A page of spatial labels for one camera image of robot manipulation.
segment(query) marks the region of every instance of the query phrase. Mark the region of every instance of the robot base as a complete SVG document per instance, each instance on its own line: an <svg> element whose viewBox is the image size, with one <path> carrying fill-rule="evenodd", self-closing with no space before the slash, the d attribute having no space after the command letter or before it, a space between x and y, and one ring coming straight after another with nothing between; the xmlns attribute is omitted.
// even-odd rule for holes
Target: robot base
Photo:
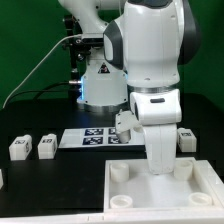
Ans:
<svg viewBox="0 0 224 224"><path fill-rule="evenodd" d="M85 111L90 111L93 113L100 113L100 114L115 113L115 112L119 112L121 109L125 110L128 108L127 102L119 104L119 105L95 106L95 105L86 104L81 99L77 100L77 105L80 110L85 110Z"/></svg>

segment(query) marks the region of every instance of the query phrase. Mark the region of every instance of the small white block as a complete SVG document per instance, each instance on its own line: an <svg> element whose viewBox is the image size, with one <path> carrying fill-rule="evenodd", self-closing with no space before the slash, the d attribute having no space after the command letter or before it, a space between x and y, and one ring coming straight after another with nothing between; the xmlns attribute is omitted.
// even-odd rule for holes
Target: small white block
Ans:
<svg viewBox="0 0 224 224"><path fill-rule="evenodd" d="M196 152L197 139L190 129L177 130L177 143L182 152Z"/></svg>
<svg viewBox="0 0 224 224"><path fill-rule="evenodd" d="M3 186L2 170L0 170L0 189Z"/></svg>
<svg viewBox="0 0 224 224"><path fill-rule="evenodd" d="M9 147L10 159L25 160L32 149L32 138L30 135L17 137Z"/></svg>
<svg viewBox="0 0 224 224"><path fill-rule="evenodd" d="M38 145L39 159L53 159L58 148L57 136L54 134L42 137Z"/></svg>

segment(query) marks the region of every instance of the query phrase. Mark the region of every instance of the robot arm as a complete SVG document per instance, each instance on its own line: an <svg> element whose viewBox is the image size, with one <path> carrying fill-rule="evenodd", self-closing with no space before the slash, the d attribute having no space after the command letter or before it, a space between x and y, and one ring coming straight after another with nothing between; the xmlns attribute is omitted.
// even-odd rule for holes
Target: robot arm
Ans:
<svg viewBox="0 0 224 224"><path fill-rule="evenodd" d="M58 0L80 23L85 34L103 33L107 23L98 16L98 10L123 8L126 0Z"/></svg>
<svg viewBox="0 0 224 224"><path fill-rule="evenodd" d="M176 123L181 121L179 90L175 89L180 80L177 64L185 35L194 37L196 33L185 25L190 15L189 7L184 8L187 3L188 0L128 0L124 14L104 32L106 59L127 71L131 92L130 113L116 116L117 135L125 142L131 137L130 128L142 130L153 174L169 173L174 168ZM192 39L187 38L185 43L192 44Z"/></svg>

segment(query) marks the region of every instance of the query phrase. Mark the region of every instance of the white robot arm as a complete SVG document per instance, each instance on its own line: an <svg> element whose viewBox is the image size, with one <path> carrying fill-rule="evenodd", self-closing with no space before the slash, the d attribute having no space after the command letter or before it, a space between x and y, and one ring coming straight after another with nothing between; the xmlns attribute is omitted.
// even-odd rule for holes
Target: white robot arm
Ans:
<svg viewBox="0 0 224 224"><path fill-rule="evenodd" d="M58 0L80 23L84 34L103 33L107 24L98 16L98 10L124 7L126 0Z"/></svg>
<svg viewBox="0 0 224 224"><path fill-rule="evenodd" d="M59 0L80 24L82 37L76 40L78 48L88 41L98 40L103 45L103 32L108 23L98 16L99 10L124 8L126 0ZM122 70L109 64L103 46L91 46L86 58L86 72L82 76L82 95L78 107L92 112L117 112L127 107L127 82Z"/></svg>
<svg viewBox="0 0 224 224"><path fill-rule="evenodd" d="M169 173L174 168L176 123L181 121L179 90L175 89L180 80L177 64L184 34L194 34L185 24L187 3L128 0L124 14L104 32L106 59L127 71L131 92L131 111L116 116L117 135L127 142L129 129L139 130L141 126L153 174Z"/></svg>

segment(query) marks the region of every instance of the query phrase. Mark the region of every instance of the table surface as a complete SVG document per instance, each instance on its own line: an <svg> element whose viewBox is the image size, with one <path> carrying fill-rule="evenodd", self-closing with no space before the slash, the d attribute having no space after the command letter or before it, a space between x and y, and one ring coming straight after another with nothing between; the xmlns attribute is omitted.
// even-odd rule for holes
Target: table surface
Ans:
<svg viewBox="0 0 224 224"><path fill-rule="evenodd" d="M197 94L181 97L183 119L198 139L197 153L177 157L209 160L224 177L224 114ZM113 127L114 114L79 111L66 99L18 101L0 111L0 217L80 214L103 211L106 160L146 158L144 146L58 149L54 160L39 160L37 145L54 133L60 142L64 129ZM29 134L33 150L25 161L10 161L8 148L17 136Z"/></svg>

